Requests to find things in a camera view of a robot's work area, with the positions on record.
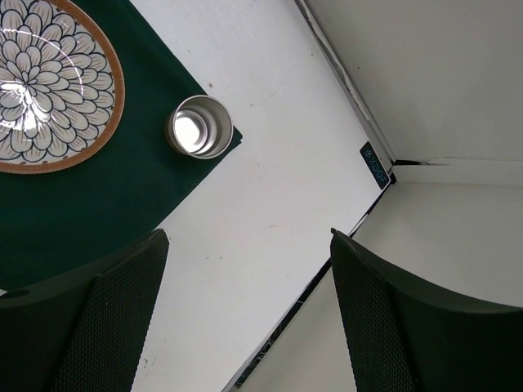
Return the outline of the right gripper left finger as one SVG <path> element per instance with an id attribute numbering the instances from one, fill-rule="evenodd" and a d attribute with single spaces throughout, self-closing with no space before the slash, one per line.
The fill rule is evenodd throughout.
<path id="1" fill-rule="evenodd" d="M 3 391 L 129 391 L 169 249 L 157 229 L 1 296 Z"/>

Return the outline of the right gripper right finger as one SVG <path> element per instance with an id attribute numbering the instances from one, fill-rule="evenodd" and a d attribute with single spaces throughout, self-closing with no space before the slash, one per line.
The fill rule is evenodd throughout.
<path id="1" fill-rule="evenodd" d="M 357 390 L 521 390 L 521 308 L 438 286 L 338 230 L 330 261 Z"/>

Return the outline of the dark green cloth napkin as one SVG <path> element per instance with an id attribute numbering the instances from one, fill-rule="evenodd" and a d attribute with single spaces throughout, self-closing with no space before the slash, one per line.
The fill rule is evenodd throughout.
<path id="1" fill-rule="evenodd" d="M 171 112 L 202 93 L 129 1 L 81 1 L 123 66 L 123 117 L 92 158 L 63 171 L 1 176 L 1 287 L 14 291 L 107 256 L 154 230 L 218 158 L 175 152 Z"/>

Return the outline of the metal cup with cork base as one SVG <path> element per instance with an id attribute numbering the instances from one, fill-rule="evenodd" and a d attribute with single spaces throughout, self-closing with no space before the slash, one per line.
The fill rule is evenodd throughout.
<path id="1" fill-rule="evenodd" d="M 190 96 L 169 115 L 164 133 L 179 154 L 199 160 L 217 158 L 229 148 L 234 123 L 229 110 L 216 98 Z"/>

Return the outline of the floral patterned ceramic plate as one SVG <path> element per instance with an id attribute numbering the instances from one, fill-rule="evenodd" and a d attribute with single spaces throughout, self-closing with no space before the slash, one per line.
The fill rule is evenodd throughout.
<path id="1" fill-rule="evenodd" d="M 57 172 L 94 156 L 123 115 L 116 51 L 71 1 L 1 3 L 1 170 Z"/>

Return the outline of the dark label sticker right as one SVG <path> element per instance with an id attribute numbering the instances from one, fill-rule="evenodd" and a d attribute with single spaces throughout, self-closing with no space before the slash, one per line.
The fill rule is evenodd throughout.
<path id="1" fill-rule="evenodd" d="M 361 147 L 360 155 L 365 161 L 380 190 L 384 190 L 389 184 L 390 178 L 387 170 L 382 165 L 369 141 Z"/>

